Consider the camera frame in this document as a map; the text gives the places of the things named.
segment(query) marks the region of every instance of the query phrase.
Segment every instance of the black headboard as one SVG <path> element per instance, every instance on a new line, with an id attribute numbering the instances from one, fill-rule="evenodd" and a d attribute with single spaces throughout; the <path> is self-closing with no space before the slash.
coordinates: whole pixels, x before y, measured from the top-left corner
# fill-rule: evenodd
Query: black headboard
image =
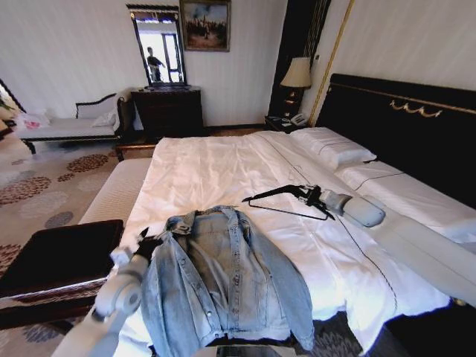
<path id="1" fill-rule="evenodd" d="M 476 208 L 476 91 L 333 74 L 317 121 Z"/>

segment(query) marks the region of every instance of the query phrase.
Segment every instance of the telephone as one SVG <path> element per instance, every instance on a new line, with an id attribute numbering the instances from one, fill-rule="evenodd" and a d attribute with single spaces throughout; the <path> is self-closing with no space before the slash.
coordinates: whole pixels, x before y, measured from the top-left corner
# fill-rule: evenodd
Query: telephone
<path id="1" fill-rule="evenodd" d="M 299 113 L 291 118 L 291 123 L 293 123 L 295 126 L 305 126 L 307 119 L 302 113 Z"/>

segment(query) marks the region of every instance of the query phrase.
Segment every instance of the white pillow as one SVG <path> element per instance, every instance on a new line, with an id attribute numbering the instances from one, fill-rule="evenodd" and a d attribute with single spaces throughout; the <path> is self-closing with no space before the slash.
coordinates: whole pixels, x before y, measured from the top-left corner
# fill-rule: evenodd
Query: white pillow
<path id="1" fill-rule="evenodd" d="M 91 126 L 113 126 L 117 120 L 118 114 L 115 109 L 104 113 L 96 118 Z"/>
<path id="2" fill-rule="evenodd" d="M 327 128 L 305 128 L 290 134 L 312 158 L 333 171 L 350 164 L 372 161 L 376 156 L 361 145 Z"/>
<path id="3" fill-rule="evenodd" d="M 44 114 L 19 113 L 16 122 L 26 129 L 38 129 L 50 126 L 50 119 Z"/>
<path id="4" fill-rule="evenodd" d="M 380 161 L 335 174 L 360 196 L 373 196 L 456 243 L 476 242 L 476 210 Z"/>

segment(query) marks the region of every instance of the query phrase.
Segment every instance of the gold headboard trim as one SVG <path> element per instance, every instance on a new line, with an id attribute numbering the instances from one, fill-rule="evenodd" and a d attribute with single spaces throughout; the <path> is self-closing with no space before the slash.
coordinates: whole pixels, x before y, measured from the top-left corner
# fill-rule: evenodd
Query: gold headboard trim
<path id="1" fill-rule="evenodd" d="M 417 98 L 412 98 L 412 97 L 404 97 L 402 95 L 386 93 L 384 91 L 373 91 L 371 89 L 359 88 L 359 87 L 355 87 L 355 86 L 348 86 L 346 84 L 339 84 L 339 83 L 330 83 L 329 89 L 332 86 L 355 89 L 357 91 L 365 91 L 367 93 L 384 95 L 386 97 L 391 97 L 393 99 L 401 99 L 401 100 L 411 101 L 411 102 L 415 102 L 415 103 L 421 103 L 421 104 L 425 104 L 427 106 L 438 106 L 438 107 L 443 108 L 443 109 L 455 110 L 456 112 L 463 112 L 463 113 L 469 113 L 469 114 L 476 115 L 476 110 L 468 109 L 468 108 L 461 108 L 459 106 L 450 106 L 450 105 L 444 104 L 444 103 L 431 102 L 429 100 L 422 100 L 422 99 L 417 99 Z"/>
<path id="2" fill-rule="evenodd" d="M 438 112 L 435 112 L 435 113 L 427 113 L 425 112 L 425 107 L 424 106 L 420 106 L 419 108 L 416 108 L 416 109 L 410 109 L 410 106 L 409 106 L 409 102 L 403 104 L 402 106 L 397 106 L 395 104 L 395 100 L 392 100 L 390 102 L 390 106 L 392 107 L 392 109 L 394 110 L 405 110 L 408 114 L 415 114 L 415 113 L 418 113 L 420 114 L 422 117 L 425 117 L 425 118 L 432 118 L 432 117 L 438 117 L 440 116 L 441 113 L 443 113 L 443 110 L 439 110 Z"/>

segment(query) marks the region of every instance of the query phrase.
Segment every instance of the person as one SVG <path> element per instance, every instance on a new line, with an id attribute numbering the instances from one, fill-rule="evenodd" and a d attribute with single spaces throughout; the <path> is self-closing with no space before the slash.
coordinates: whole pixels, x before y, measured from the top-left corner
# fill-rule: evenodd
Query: person
<path id="1" fill-rule="evenodd" d="M 152 72 L 152 80 L 156 82 L 161 82 L 161 72 L 159 71 L 158 67 L 160 65 L 162 67 L 165 67 L 165 65 L 157 57 L 154 57 L 152 47 L 148 47 L 147 52 L 149 52 L 149 56 L 147 57 L 147 64 L 149 65 L 150 71 Z"/>

